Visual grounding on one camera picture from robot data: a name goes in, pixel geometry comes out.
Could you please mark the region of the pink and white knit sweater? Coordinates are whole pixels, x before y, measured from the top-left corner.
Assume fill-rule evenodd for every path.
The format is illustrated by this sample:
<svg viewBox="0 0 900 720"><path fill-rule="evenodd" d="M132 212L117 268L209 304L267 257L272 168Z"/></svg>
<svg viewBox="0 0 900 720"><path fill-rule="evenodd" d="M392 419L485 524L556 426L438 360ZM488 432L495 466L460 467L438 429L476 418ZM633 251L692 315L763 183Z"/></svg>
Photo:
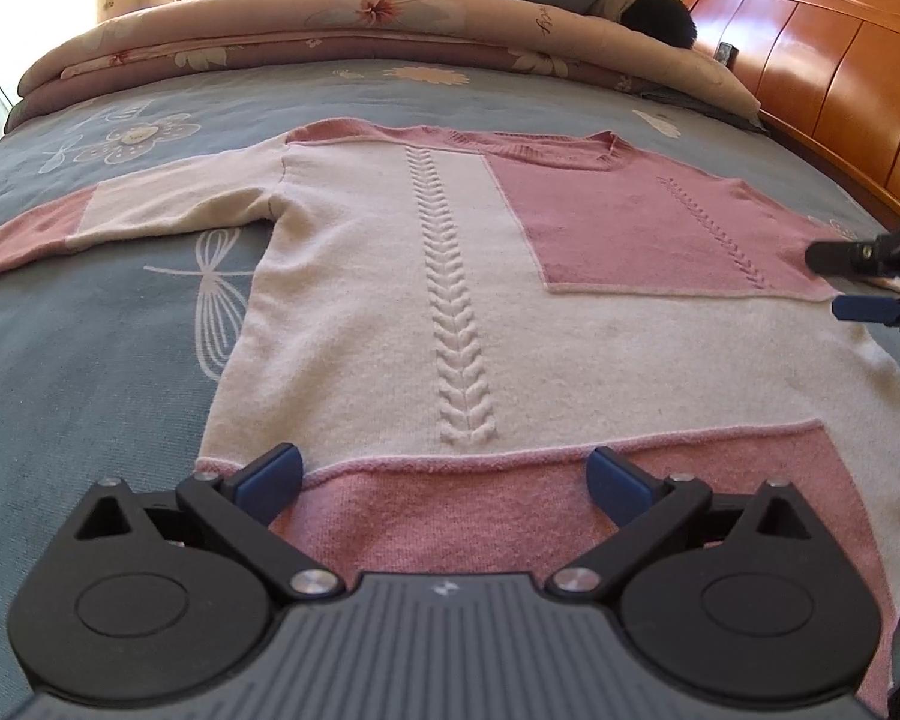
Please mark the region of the pink and white knit sweater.
<svg viewBox="0 0 900 720"><path fill-rule="evenodd" d="M0 143L0 718L900 718L900 295L738 179Z"/></svg>

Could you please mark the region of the blue floral bed sheet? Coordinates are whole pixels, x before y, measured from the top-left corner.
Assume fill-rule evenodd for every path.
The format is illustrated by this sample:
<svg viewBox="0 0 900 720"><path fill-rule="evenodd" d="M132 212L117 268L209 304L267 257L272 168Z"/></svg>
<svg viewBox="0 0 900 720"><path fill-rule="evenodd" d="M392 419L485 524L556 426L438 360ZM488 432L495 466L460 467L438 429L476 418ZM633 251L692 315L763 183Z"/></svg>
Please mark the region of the blue floral bed sheet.
<svg viewBox="0 0 900 720"><path fill-rule="evenodd" d="M792 481L900 668L900 333L803 262L877 225L758 133L482 68L317 62L148 83L0 142L7 608L94 481L301 449L274 533L344 577L548 575L611 533L609 445L719 493Z"/></svg>

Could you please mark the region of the orange wooden headboard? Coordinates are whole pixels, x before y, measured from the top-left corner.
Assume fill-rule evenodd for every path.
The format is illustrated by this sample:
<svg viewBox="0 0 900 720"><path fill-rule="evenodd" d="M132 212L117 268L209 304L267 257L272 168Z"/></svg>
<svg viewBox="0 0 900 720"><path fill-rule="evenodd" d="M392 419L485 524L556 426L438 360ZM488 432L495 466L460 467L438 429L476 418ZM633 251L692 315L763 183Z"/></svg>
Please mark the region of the orange wooden headboard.
<svg viewBox="0 0 900 720"><path fill-rule="evenodd" d="M900 0L685 0L764 124L900 216Z"/></svg>

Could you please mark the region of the person lying on bed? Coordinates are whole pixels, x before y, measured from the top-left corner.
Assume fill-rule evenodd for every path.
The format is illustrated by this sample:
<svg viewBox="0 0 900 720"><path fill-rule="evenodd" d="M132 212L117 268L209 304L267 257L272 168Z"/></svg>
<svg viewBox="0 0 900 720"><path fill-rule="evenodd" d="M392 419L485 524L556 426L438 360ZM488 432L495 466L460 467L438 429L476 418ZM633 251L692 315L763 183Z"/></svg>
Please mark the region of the person lying on bed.
<svg viewBox="0 0 900 720"><path fill-rule="evenodd" d="M678 49L692 49L697 41L696 23L683 0L600 0L592 13Z"/></svg>

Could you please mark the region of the pink floral folded quilt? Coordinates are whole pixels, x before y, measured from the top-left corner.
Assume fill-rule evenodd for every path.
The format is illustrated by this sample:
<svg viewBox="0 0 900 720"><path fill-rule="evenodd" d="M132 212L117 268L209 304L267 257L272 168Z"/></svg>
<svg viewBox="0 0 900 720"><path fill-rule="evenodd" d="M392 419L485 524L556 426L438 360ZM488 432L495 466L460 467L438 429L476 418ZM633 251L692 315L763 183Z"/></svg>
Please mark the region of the pink floral folded quilt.
<svg viewBox="0 0 900 720"><path fill-rule="evenodd" d="M552 76L639 94L670 88L745 121L758 99L728 68L596 16L521 0L183 0L117 16L38 59L7 130L174 76L344 59Z"/></svg>

